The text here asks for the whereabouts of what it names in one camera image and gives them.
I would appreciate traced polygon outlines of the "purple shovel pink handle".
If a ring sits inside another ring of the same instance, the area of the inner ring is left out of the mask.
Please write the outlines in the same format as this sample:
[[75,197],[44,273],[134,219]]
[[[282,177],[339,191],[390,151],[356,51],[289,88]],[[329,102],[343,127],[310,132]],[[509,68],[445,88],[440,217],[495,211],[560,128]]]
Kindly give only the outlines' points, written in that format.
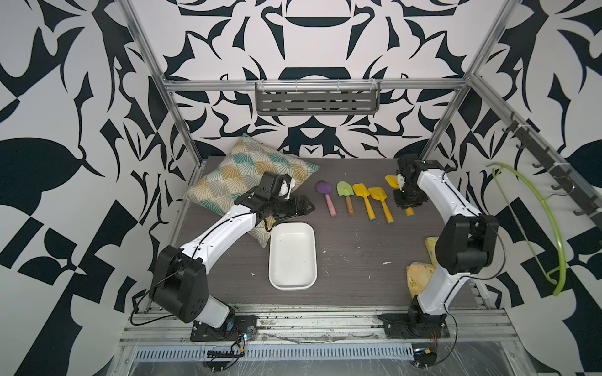
[[320,180],[316,183],[315,189],[319,194],[322,194],[325,197],[330,216],[337,216],[337,211],[330,196],[332,193],[332,185],[324,180]]

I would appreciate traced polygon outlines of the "green shovel wooden handle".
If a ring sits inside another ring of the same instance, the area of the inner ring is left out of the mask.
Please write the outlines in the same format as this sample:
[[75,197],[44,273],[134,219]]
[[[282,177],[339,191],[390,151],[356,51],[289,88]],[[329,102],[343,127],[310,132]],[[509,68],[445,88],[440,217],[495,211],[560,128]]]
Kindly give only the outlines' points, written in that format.
[[336,185],[337,193],[344,198],[346,210],[350,216],[354,214],[354,206],[351,197],[354,196],[352,186],[346,181],[339,181]]

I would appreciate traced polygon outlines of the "yellow shovel blue tip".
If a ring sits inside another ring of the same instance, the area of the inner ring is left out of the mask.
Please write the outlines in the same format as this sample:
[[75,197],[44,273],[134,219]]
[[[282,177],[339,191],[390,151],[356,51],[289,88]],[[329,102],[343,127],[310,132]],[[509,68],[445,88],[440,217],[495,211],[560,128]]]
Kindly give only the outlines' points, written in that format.
[[366,208],[366,211],[368,213],[369,220],[371,222],[375,222],[376,221],[376,215],[374,213],[374,210],[373,210],[372,205],[371,205],[370,200],[369,200],[370,193],[368,191],[368,188],[363,183],[354,184],[352,186],[352,188],[353,188],[353,191],[354,191],[355,195],[358,196],[358,197],[361,197],[364,200],[365,208]]

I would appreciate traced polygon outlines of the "white storage box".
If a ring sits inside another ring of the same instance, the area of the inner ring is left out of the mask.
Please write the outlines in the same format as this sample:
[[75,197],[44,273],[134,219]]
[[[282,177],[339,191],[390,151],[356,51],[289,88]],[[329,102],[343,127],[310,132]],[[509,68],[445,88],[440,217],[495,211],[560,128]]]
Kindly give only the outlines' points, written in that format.
[[268,278],[280,291],[305,291],[318,279],[314,229],[305,222],[278,224],[271,231]]

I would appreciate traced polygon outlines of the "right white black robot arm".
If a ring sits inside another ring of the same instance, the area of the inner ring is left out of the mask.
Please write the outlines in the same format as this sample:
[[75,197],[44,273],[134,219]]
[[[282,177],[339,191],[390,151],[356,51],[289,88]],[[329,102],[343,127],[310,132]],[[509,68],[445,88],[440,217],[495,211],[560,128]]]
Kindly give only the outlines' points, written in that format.
[[435,271],[408,311],[413,330],[441,326],[460,288],[492,264],[499,222],[461,197],[438,161],[405,154],[398,159],[396,178],[399,187],[393,198],[398,207],[431,201],[445,222],[435,244]]

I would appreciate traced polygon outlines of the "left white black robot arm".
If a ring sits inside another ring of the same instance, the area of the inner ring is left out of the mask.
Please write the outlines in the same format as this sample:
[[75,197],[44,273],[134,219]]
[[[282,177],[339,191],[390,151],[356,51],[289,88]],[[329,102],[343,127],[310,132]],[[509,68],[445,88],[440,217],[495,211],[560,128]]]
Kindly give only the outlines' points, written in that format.
[[209,294],[208,274],[229,248],[260,222],[277,224],[307,216],[315,205],[293,194],[290,175],[266,172],[257,186],[235,199],[235,204],[208,230],[180,246],[168,246],[158,255],[149,299],[184,323],[193,321],[228,332],[235,310]]

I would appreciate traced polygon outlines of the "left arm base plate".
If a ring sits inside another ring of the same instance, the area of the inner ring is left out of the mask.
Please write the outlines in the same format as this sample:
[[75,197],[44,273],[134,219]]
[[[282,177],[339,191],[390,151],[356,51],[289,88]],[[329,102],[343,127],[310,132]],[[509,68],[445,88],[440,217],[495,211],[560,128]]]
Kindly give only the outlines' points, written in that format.
[[236,339],[247,341],[256,336],[257,321],[258,317],[255,315],[235,315],[219,329],[194,321],[190,341],[233,342]]

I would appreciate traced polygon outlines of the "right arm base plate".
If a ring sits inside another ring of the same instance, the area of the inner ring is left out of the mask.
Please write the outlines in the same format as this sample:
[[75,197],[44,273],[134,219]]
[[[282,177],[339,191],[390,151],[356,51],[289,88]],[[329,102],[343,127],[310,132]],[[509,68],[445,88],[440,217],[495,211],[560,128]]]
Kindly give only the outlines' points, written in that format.
[[449,338],[447,315],[384,313],[377,316],[388,339]]

